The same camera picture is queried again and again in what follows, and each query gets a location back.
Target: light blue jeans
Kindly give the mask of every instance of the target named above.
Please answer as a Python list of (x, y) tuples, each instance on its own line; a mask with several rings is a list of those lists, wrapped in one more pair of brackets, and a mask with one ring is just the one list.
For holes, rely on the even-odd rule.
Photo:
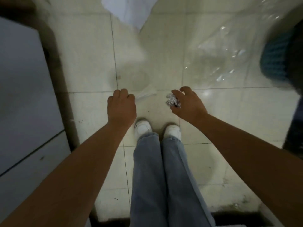
[(213, 227), (182, 142), (143, 135), (134, 150), (131, 227)]

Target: person's right hand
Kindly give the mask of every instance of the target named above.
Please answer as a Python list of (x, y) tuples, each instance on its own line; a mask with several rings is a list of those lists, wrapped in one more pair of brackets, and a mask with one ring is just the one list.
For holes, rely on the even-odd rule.
[(180, 91), (172, 90), (172, 93), (180, 101), (181, 107), (171, 106), (171, 110), (180, 118), (193, 124), (199, 118), (203, 117), (203, 115), (207, 114), (207, 110), (201, 99), (190, 87), (181, 87)]

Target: forearm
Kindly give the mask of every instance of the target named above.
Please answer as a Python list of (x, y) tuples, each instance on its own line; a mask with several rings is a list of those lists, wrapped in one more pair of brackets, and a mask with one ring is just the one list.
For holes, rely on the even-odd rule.
[(301, 225), (302, 160), (209, 114), (193, 125), (285, 226)]
[(93, 134), (0, 226), (84, 226), (126, 131), (107, 124)]

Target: shoe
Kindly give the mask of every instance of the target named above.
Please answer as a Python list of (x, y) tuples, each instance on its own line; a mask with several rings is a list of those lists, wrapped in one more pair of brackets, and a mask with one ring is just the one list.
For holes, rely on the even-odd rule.
[(150, 132), (152, 132), (152, 126), (147, 120), (143, 119), (136, 122), (134, 126), (134, 136), (137, 141), (142, 135)]
[(163, 138), (169, 138), (170, 136), (176, 137), (181, 140), (181, 130), (177, 125), (169, 125), (165, 128)]

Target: crumpled aluminum foil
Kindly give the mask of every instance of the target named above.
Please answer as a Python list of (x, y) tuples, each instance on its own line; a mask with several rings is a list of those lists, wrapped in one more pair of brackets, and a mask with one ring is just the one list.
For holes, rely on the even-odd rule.
[(174, 94), (170, 93), (166, 96), (166, 98), (168, 98), (168, 100), (166, 101), (166, 104), (168, 106), (181, 107), (180, 101), (176, 98)]

